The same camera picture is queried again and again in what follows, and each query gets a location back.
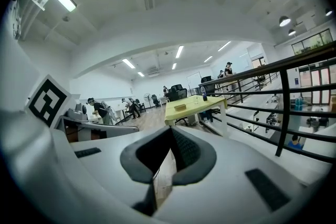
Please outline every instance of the black and white square marker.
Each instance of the black and white square marker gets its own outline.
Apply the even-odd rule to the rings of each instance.
[[[66,98],[66,94],[49,79],[46,79],[29,104],[29,109],[36,117],[43,120],[48,127],[51,127]]]

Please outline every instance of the smoke detector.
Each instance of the smoke detector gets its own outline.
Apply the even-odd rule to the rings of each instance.
[[[62,18],[62,20],[65,21],[65,22],[68,22],[68,21],[70,21],[70,18],[69,18],[69,16],[64,16],[64,17]]]

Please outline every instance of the black rubber pad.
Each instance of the black rubber pad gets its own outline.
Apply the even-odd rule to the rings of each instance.
[[[83,158],[86,156],[90,156],[93,155],[95,153],[99,153],[101,152],[101,150],[97,147],[93,147],[93,148],[89,148],[87,150],[82,150],[82,151],[75,151],[75,155],[77,156],[77,158]]]
[[[289,198],[259,169],[245,172],[257,192],[272,211],[289,202]]]

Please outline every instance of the person in blue shirt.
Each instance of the person in blue shirt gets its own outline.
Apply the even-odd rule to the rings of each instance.
[[[288,146],[296,148],[297,150],[301,150],[303,148],[303,145],[299,143],[299,138],[297,135],[292,136],[292,141],[289,141]]]

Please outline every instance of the black handrail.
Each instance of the black handrail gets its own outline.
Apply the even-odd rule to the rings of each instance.
[[[232,106],[234,108],[240,108],[240,109],[249,109],[249,110],[283,114],[283,109],[266,109],[266,108],[259,108],[257,106],[246,106],[246,105],[236,105],[236,104],[227,104],[227,106]],[[297,116],[315,116],[315,117],[322,117],[322,118],[336,118],[336,113],[334,112],[290,110],[289,113],[291,115],[297,115]]]
[[[285,139],[286,139],[286,135],[287,134],[292,134],[292,135],[297,135],[297,136],[301,136],[301,137],[306,137],[306,138],[310,138],[310,139],[314,139],[314,140],[318,140],[318,141],[325,141],[325,142],[331,142],[331,143],[336,143],[336,137],[334,136],[328,136],[328,135],[319,135],[319,134],[311,134],[311,133],[305,133],[305,132],[299,132],[299,131],[295,131],[295,130],[291,130],[288,129],[288,123],[289,123],[289,116],[290,115],[300,115],[300,116],[317,116],[317,117],[321,117],[321,118],[336,118],[336,113],[333,112],[320,112],[320,111],[297,111],[297,110],[291,110],[290,109],[290,93],[302,93],[302,92],[314,92],[314,91],[324,91],[324,90],[330,90],[330,89],[336,89],[336,83],[332,83],[332,84],[326,84],[326,85],[320,85],[320,86],[313,86],[313,87],[306,87],[306,88],[294,88],[294,89],[290,89],[289,88],[289,83],[288,83],[288,75],[287,75],[287,70],[288,69],[292,69],[292,68],[296,68],[299,66],[304,66],[304,65],[308,65],[310,63],[314,63],[314,62],[318,62],[321,60],[326,60],[326,59],[330,59],[336,57],[336,41],[333,41],[327,45],[324,45],[322,47],[318,47],[316,49],[313,49],[311,51],[307,51],[304,52],[300,55],[296,55],[287,59],[283,59],[281,61],[277,61],[253,70],[249,70],[249,71],[245,71],[239,74],[235,74],[229,77],[225,77],[225,78],[221,78],[221,79],[217,79],[217,80],[212,80],[209,82],[205,82],[205,83],[201,83],[199,86],[205,86],[205,85],[209,85],[209,84],[222,84],[225,82],[231,82],[234,81],[231,84],[234,83],[238,83],[238,88],[239,88],[239,92],[234,92],[233,90],[229,91],[229,92],[225,92],[225,93],[207,93],[208,95],[211,94],[215,94],[217,96],[221,96],[221,95],[240,95],[240,100],[234,102],[233,104],[228,104],[228,106],[231,107],[236,107],[236,108],[241,108],[241,109],[249,109],[249,110],[254,110],[254,111],[264,111],[264,112],[270,112],[270,113],[280,113],[283,114],[283,118],[282,118],[282,123],[281,123],[281,127],[279,126],[274,126],[274,125],[270,125],[270,124],[266,124],[266,123],[261,123],[258,121],[252,121],[249,119],[245,119],[245,118],[241,118],[235,115],[231,115],[229,113],[227,113],[226,115],[228,117],[231,117],[233,119],[237,119],[240,121],[244,121],[244,122],[248,122],[254,125],[258,125],[258,126],[262,126],[265,127],[267,129],[272,129],[275,131],[280,132],[280,139],[279,142],[276,143],[266,137],[260,136],[254,132],[251,132],[250,130],[244,130],[238,126],[235,126],[234,124],[231,123],[227,123],[228,126],[233,127],[237,130],[240,130],[244,133],[247,133],[251,136],[254,136],[258,139],[261,139],[267,143],[270,143],[272,145],[277,146],[277,150],[276,150],[276,156],[280,156],[281,152],[283,149],[307,156],[307,157],[311,157],[311,158],[315,158],[324,162],[329,162],[329,163],[336,163],[336,158],[332,158],[332,157],[327,157],[327,156],[322,156],[319,154],[315,154],[312,152],[307,152],[304,150],[296,150],[294,148],[291,148],[287,145],[285,145]],[[266,78],[265,80],[263,80],[263,83],[268,84],[268,83],[272,83],[272,79],[276,76],[278,77],[278,73],[280,71],[280,77],[281,77],[281,83],[282,83],[282,89],[277,89],[277,90],[261,90],[261,85],[260,85],[260,79],[259,77],[262,75],[267,75],[269,78]],[[249,83],[247,83],[246,85],[253,83],[253,82],[257,82],[257,85],[253,85],[252,87],[250,87],[249,89],[245,90],[245,91],[241,91],[241,86],[240,86],[240,82],[242,80],[251,78],[251,77],[257,77],[257,80],[253,80]],[[252,88],[255,87],[259,87],[259,90],[257,91],[248,91]],[[281,93],[283,94],[283,107],[284,109],[268,109],[268,108],[258,108],[255,106],[244,106],[244,105],[234,105],[237,102],[241,102],[243,103],[243,99],[248,97],[251,94],[277,94],[277,93]],[[212,116],[213,119],[221,121],[219,118]]]
[[[311,87],[306,87],[306,88],[292,88],[292,89],[289,89],[289,92],[290,93],[315,92],[315,91],[325,91],[325,90],[330,90],[330,89],[336,89],[336,83],[325,84],[325,85],[320,85],[320,86],[311,86]],[[236,95],[238,94],[276,94],[276,93],[283,93],[283,92],[284,92],[283,89],[279,89],[279,90],[255,91],[255,92],[233,92],[231,94],[236,94]],[[221,92],[207,93],[207,94],[226,95],[226,93],[221,93]]]
[[[229,77],[204,82],[201,83],[199,86],[201,87],[209,84],[221,84],[224,82],[231,82],[238,79],[247,79],[251,77],[262,76],[264,74],[279,72],[279,70],[281,69],[288,70],[295,67],[308,65],[313,62],[330,59],[333,57],[336,57],[336,41],[333,41],[324,46],[320,46],[313,50],[304,52],[302,54],[295,55],[280,61],[276,61],[252,70],[247,70]]]

